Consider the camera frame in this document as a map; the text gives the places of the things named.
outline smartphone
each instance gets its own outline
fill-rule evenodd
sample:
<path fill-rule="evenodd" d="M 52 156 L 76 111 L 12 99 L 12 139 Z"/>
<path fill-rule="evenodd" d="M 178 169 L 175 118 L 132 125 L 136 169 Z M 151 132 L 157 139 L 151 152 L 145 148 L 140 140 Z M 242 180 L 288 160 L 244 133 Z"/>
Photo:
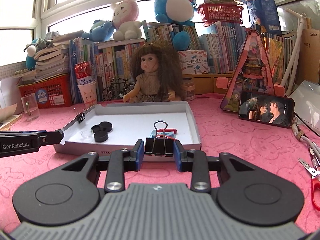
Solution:
<path fill-rule="evenodd" d="M 240 119 L 289 128 L 294 117 L 294 100 L 265 93 L 242 91 Z"/>

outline blue plush toy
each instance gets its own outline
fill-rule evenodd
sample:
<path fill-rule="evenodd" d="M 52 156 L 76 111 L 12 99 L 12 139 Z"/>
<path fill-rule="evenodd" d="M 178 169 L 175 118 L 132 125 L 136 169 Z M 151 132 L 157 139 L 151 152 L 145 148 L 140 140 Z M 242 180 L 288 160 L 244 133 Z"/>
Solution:
<path fill-rule="evenodd" d="M 155 0 L 154 8 L 156 20 L 160 23 L 173 23 L 178 25 L 194 26 L 191 22 L 196 0 Z M 172 40 L 176 50 L 185 50 L 190 44 L 190 36 L 187 32 L 177 33 Z"/>
<path fill-rule="evenodd" d="M 34 55 L 36 54 L 36 46 L 38 45 L 39 39 L 34 39 L 31 44 L 27 44 L 27 58 L 26 58 L 26 67 L 28 70 L 33 70 L 36 66 L 36 60 L 33 59 Z"/>
<path fill-rule="evenodd" d="M 112 22 L 95 20 L 89 33 L 83 33 L 82 38 L 95 42 L 107 41 L 110 39 L 114 31 L 115 28 Z"/>

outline doll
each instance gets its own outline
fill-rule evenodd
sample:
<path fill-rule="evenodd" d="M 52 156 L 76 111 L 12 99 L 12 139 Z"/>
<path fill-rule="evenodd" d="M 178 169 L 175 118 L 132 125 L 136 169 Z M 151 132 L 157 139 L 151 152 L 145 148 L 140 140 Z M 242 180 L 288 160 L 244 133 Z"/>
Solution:
<path fill-rule="evenodd" d="M 130 103 L 181 101 L 182 73 L 177 51 L 169 47 L 145 44 L 130 60 L 134 88 L 124 95 Z"/>

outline desk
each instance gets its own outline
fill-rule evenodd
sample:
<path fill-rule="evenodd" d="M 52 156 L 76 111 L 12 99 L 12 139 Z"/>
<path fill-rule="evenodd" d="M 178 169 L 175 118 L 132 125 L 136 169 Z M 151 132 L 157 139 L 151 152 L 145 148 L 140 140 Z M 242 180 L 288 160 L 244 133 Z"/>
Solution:
<path fill-rule="evenodd" d="M 305 205 L 296 223 L 306 233 L 320 228 L 320 212 L 311 204 L 310 176 L 298 158 L 309 161 L 307 147 L 299 143 L 291 129 L 243 121 L 236 114 L 220 110 L 221 96 L 196 98 L 190 101 L 201 135 L 202 150 L 210 156 L 230 152 L 256 166 L 295 183 L 305 196 Z M 40 110 L 40 118 L 27 122 L 23 117 L 11 130 L 55 130 L 62 128 L 74 117 L 74 106 Z M 76 106 L 78 111 L 83 105 Z M 320 144 L 320 139 L 304 128 L 309 138 Z M 0 159 L 0 229 L 11 232 L 19 225 L 12 206 L 12 195 L 19 185 L 48 170 L 56 168 L 75 156 L 55 153 L 53 146 L 41 147 L 39 152 Z M 215 172 L 211 174 L 211 186 L 218 187 Z M 98 183 L 103 187 L 106 173 L 102 172 Z M 182 182 L 190 186 L 191 173 L 179 173 L 174 163 L 143 163 L 139 172 L 125 174 L 128 186 L 139 183 Z"/>

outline bookshelf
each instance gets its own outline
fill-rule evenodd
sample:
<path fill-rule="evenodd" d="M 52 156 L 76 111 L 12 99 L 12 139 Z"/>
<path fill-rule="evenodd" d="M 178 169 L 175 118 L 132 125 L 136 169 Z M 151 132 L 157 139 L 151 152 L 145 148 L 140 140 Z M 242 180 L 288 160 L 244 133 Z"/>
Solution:
<path fill-rule="evenodd" d="M 207 93 L 218 93 L 224 94 L 225 89 L 217 88 L 217 78 L 226 77 L 230 81 L 232 78 L 232 73 L 227 74 L 189 74 L 183 75 L 183 79 L 192 79 L 196 85 L 196 95 L 202 95 Z"/>

